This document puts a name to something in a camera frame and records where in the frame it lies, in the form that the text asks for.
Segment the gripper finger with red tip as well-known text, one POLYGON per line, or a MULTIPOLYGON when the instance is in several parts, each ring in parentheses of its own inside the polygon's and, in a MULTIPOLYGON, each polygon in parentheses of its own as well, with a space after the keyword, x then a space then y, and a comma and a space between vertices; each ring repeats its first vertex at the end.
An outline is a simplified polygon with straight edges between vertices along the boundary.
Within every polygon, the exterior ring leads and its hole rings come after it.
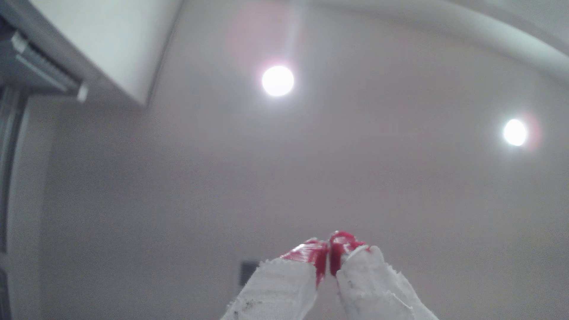
POLYGON ((221 319, 304 319, 325 278, 329 246, 309 239, 260 263, 221 319))
POLYGON ((348 319, 437 319, 376 245, 345 231, 329 239, 330 273, 348 319))

